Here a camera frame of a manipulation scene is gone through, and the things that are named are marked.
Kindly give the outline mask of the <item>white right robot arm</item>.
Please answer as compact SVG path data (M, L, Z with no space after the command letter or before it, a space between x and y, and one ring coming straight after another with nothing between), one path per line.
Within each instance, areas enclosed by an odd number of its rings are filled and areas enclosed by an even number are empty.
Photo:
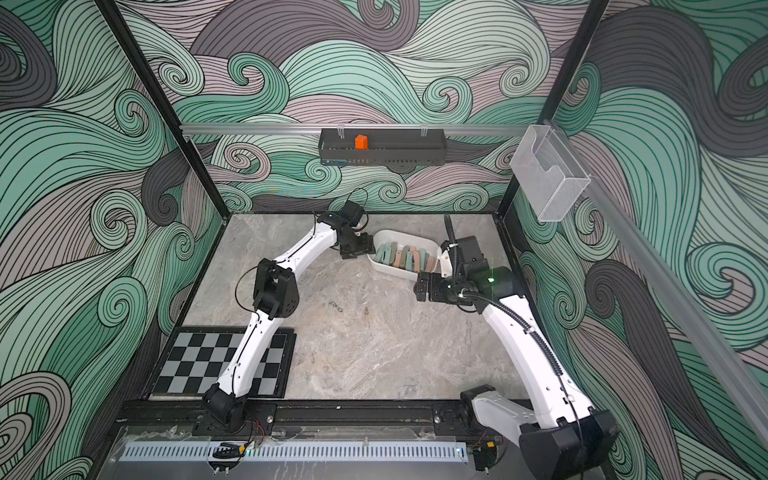
M440 269L419 273L420 302L452 305L483 317L512 360L529 406L484 384L461 393L470 431L492 430L521 451L537 479L581 479L608 460L619 426L573 384L534 318L521 281L507 267L493 268L473 236L459 238L444 218Z

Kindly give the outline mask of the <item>white storage box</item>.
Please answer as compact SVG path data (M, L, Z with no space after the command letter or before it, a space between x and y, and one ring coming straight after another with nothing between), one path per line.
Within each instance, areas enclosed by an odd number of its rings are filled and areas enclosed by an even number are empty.
M373 236L374 253L368 260L374 271L415 282L420 273L440 272L440 247L432 240L394 230Z

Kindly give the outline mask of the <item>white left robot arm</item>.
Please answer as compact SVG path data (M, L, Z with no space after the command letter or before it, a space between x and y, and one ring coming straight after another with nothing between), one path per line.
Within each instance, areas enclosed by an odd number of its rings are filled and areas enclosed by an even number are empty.
M277 329L299 306L302 273L328 249L336 248L343 259L375 252L373 237L359 225L364 216L363 207L351 201L339 211L323 212L285 253L257 264L247 329L224 372L202 396L206 411L226 431L235 433L247 422L255 372Z

